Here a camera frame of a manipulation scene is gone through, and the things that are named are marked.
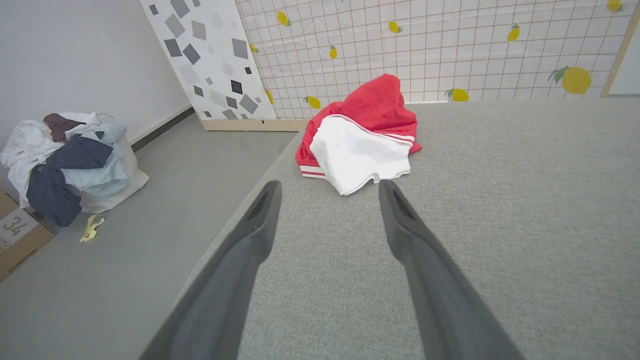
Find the cardboard box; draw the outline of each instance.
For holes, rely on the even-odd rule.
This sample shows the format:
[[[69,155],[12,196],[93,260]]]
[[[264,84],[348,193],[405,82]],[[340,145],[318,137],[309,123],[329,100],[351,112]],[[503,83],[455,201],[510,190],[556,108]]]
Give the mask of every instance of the cardboard box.
[[[44,225],[0,192],[0,281],[51,238],[53,234]]]

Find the baseboard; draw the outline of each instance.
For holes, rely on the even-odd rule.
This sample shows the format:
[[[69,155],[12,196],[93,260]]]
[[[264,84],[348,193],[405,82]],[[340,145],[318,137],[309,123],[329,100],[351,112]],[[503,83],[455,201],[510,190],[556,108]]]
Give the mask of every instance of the baseboard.
[[[637,99],[640,94],[609,94],[607,97],[610,99]]]
[[[300,131],[307,127],[308,120],[202,120],[208,131]]]
[[[152,140],[156,139],[158,136],[162,135],[173,126],[176,126],[194,112],[195,110],[191,107],[191,105],[185,106],[183,109],[179,110],[177,113],[169,117],[166,121],[152,127],[147,132],[139,136],[137,140],[134,140],[132,142],[133,144],[131,145],[131,149],[133,149],[134,152],[142,149],[146,144],[150,143]]]
[[[439,100],[439,101],[408,101],[405,103],[405,105],[407,104],[437,104],[439,102],[449,102],[446,100]]]

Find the number 34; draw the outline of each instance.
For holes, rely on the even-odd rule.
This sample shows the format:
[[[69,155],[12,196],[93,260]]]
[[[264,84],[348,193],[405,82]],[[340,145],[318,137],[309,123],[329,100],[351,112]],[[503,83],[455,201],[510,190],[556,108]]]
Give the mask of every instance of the number 34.
[[[23,223],[22,225],[20,225],[21,222],[22,222],[21,217],[14,217],[13,222],[11,224],[5,224],[2,226],[2,228],[4,230],[11,231],[13,235],[16,236],[20,234],[20,229],[27,226],[27,223]]]

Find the red towel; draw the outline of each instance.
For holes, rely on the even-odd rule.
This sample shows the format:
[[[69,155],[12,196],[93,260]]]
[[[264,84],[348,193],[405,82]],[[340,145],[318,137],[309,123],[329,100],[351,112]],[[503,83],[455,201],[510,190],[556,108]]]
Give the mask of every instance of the red towel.
[[[400,80],[393,75],[384,74],[357,88],[344,102],[329,104],[309,121],[302,144],[296,152],[296,161],[303,176],[324,177],[309,145],[322,120],[333,114],[345,115],[373,133],[402,139],[412,138],[410,154],[422,148],[415,141],[418,126],[415,114],[404,108]]]

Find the red and white clothing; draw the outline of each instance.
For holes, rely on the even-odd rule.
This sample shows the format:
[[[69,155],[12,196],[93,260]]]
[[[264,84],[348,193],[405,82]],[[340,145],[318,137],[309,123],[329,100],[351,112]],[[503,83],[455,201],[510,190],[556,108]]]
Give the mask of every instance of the red and white clothing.
[[[385,74],[312,118],[296,161],[303,176],[326,179],[349,195],[371,179],[409,174],[408,155],[422,148],[415,142],[417,124],[404,108],[400,80]]]

